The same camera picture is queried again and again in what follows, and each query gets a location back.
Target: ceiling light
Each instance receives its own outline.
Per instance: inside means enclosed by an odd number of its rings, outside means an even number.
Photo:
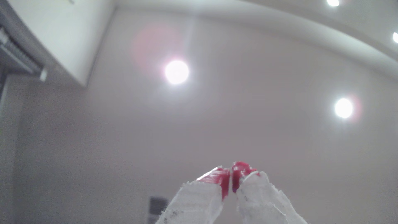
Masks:
[[[339,0],[328,0],[330,6],[339,6]]]
[[[172,61],[167,64],[164,73],[171,84],[180,84],[188,79],[189,69],[183,61]]]
[[[392,35],[392,38],[393,38],[393,40],[394,40],[395,42],[398,43],[398,33],[394,33],[394,34]]]
[[[352,115],[352,112],[354,111],[354,107],[352,103],[346,99],[340,99],[337,101],[337,103],[334,105],[334,112],[336,113],[337,116],[341,118],[348,118]]]

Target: red tip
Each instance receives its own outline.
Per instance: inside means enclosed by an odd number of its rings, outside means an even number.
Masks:
[[[207,183],[214,183],[221,186],[222,200],[228,195],[230,171],[227,168],[216,167],[203,176],[199,177],[197,181]]]
[[[251,172],[257,171],[250,167],[249,164],[238,161],[232,165],[232,191],[236,193],[236,190],[239,188],[239,180],[242,177],[246,177]]]

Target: white ceiling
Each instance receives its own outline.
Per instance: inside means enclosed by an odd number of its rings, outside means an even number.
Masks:
[[[174,56],[191,69],[180,86],[162,75]],[[357,112],[341,120],[333,104],[347,96]],[[142,212],[137,189],[171,198],[243,160],[309,223],[396,223],[397,97],[396,81],[285,33],[119,9],[87,90],[30,88],[16,217],[128,223]],[[216,224],[241,223],[235,202],[226,199]]]
[[[398,2],[340,0],[117,0],[119,8],[206,16],[283,33],[397,78]]]

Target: vent grille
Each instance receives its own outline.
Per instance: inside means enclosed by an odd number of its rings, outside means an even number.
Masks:
[[[147,224],[155,224],[162,212],[164,212],[169,204],[166,198],[151,197],[149,200],[149,216]]]

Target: white object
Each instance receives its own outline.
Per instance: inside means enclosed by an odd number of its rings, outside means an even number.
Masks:
[[[181,84],[188,79],[189,69],[183,61],[172,61],[167,64],[165,75],[171,84]]]
[[[156,224],[212,224],[223,205],[220,185],[192,181],[180,188]]]
[[[392,38],[393,38],[393,40],[394,40],[395,42],[398,43],[398,33],[394,33],[394,34],[392,35]]]
[[[328,0],[330,6],[339,6],[339,0]]]
[[[243,224],[307,224],[265,172],[252,172],[236,191]]]
[[[352,115],[354,107],[348,99],[343,98],[337,101],[337,103],[334,105],[334,111],[337,116],[341,118],[348,118]]]

